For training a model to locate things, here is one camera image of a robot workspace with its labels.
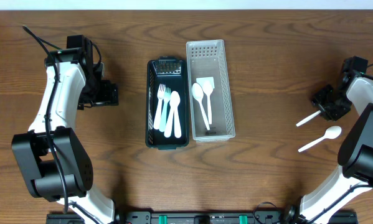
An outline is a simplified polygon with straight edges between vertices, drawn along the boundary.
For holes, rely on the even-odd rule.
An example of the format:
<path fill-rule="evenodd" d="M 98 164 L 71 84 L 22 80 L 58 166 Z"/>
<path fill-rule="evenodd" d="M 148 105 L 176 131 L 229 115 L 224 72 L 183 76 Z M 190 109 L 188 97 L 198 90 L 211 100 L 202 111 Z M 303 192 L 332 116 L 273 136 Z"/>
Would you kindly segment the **white spoon of four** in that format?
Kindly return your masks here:
<path fill-rule="evenodd" d="M 321 111 L 318 110 L 316 112 L 314 112 L 313 114 L 305 117 L 304 119 L 302 119 L 301 121 L 299 121 L 298 123 L 296 123 L 296 127 L 300 127 L 302 126 L 303 124 L 307 123 L 308 121 L 312 120 L 313 118 L 315 118 L 317 115 L 321 114 Z"/>
<path fill-rule="evenodd" d="M 316 145 L 317 143 L 325 140 L 325 139 L 336 139 L 342 132 L 342 128 L 340 126 L 331 126 L 329 127 L 324 135 L 308 144 L 306 144 L 305 146 L 301 147 L 298 149 L 298 152 L 303 152 L 311 147 L 313 147 L 314 145 Z"/>
<path fill-rule="evenodd" d="M 210 84 L 209 81 L 205 81 L 204 84 L 203 84 L 203 91 L 204 93 L 207 95 L 207 110 L 208 110 L 208 122 L 209 124 L 212 124 L 212 106 L 211 106 L 211 100 L 210 100 L 210 96 L 213 92 L 213 87 L 212 85 Z"/>
<path fill-rule="evenodd" d="M 203 100 L 203 97 L 204 97 L 204 92 L 203 92 L 202 87 L 200 86 L 200 84 L 194 83 L 192 85 L 192 95 L 193 95 L 193 98 L 195 100 L 197 100 L 198 103 L 199 103 L 205 127 L 206 127 L 207 130 L 209 130 L 210 129 L 209 122 L 208 122 L 208 119 L 207 119 L 207 115 L 205 113 L 205 109 L 204 109 L 203 104 L 202 104 L 202 100 Z"/>

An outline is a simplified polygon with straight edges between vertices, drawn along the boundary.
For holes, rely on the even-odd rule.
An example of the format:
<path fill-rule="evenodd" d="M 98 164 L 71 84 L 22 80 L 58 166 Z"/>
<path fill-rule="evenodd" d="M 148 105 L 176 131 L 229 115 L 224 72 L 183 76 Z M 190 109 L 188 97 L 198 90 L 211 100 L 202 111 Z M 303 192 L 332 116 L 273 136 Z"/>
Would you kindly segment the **white plastic fork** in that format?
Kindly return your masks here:
<path fill-rule="evenodd" d="M 171 106 L 170 110 L 169 110 L 168 120 L 167 120 L 167 123 L 166 123 L 166 128 L 165 128 L 165 131 L 164 131 L 164 136 L 166 138 L 169 138 L 171 136 L 173 117 L 174 117 L 174 108 Z"/>
<path fill-rule="evenodd" d="M 158 105 L 157 105 L 156 114 L 155 114 L 155 117 L 154 117 L 154 123 L 153 123 L 153 128 L 154 129 L 159 129 L 159 124 L 160 124 L 160 120 L 161 120 L 161 109 L 162 109 L 162 102 L 163 102 L 163 99 L 164 99 L 165 87 L 166 86 L 164 84 L 160 84 L 159 88 L 158 88 L 158 93 L 157 93 Z"/>

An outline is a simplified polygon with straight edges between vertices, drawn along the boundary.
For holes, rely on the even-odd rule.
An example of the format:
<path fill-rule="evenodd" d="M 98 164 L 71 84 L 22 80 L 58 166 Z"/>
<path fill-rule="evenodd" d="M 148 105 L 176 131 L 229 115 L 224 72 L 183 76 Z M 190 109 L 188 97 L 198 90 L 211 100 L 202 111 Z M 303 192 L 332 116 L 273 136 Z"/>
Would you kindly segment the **pale green plastic fork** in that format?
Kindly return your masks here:
<path fill-rule="evenodd" d="M 171 89 L 166 87 L 164 92 L 164 104 L 163 104 L 163 110 L 161 113 L 161 120 L 159 124 L 159 130 L 161 132 L 165 131 L 166 128 L 166 121 L 167 121 L 167 112 L 168 112 L 168 103 L 171 99 Z"/>

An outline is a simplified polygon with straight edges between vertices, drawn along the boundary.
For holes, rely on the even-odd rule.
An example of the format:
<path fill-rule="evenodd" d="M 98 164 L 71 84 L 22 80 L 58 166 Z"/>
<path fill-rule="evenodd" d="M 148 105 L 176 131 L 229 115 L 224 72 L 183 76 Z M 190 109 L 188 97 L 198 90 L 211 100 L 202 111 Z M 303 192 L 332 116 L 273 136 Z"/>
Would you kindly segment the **white plastic spoon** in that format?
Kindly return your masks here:
<path fill-rule="evenodd" d="M 182 136 L 181 132 L 181 124 L 179 120 L 179 113 L 178 113 L 178 106 L 181 102 L 179 93 L 177 91 L 173 91 L 171 93 L 171 100 L 170 100 L 170 105 L 171 108 L 173 109 L 173 120 L 174 120 L 174 136 L 176 138 L 180 138 Z"/>

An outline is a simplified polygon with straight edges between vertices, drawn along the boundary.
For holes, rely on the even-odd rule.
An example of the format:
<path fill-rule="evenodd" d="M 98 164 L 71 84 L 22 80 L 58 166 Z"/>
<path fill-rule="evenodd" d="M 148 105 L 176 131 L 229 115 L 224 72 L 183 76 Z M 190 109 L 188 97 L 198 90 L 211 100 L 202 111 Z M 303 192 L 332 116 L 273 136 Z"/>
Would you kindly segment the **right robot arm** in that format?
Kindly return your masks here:
<path fill-rule="evenodd" d="M 353 214 L 340 211 L 358 195 L 373 189 L 373 76 L 371 64 L 353 56 L 343 61 L 338 85 L 327 85 L 311 99 L 318 114 L 336 121 L 355 107 L 359 118 L 342 142 L 338 165 L 299 205 L 283 214 L 283 223 L 356 223 Z"/>

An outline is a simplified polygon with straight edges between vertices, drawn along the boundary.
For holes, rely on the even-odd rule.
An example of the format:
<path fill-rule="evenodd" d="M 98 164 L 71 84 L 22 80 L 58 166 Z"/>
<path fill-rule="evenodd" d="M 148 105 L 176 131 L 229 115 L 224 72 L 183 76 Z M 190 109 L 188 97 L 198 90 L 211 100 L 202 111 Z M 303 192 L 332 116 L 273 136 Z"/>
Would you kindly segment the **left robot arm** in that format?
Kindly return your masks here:
<path fill-rule="evenodd" d="M 92 162 L 74 131 L 78 110 L 118 105 L 117 84 L 104 79 L 102 62 L 93 61 L 96 49 L 83 35 L 71 35 L 65 49 L 48 54 L 39 111 L 11 147 L 33 197 L 58 202 L 85 223 L 113 223 L 115 203 L 94 184 Z"/>

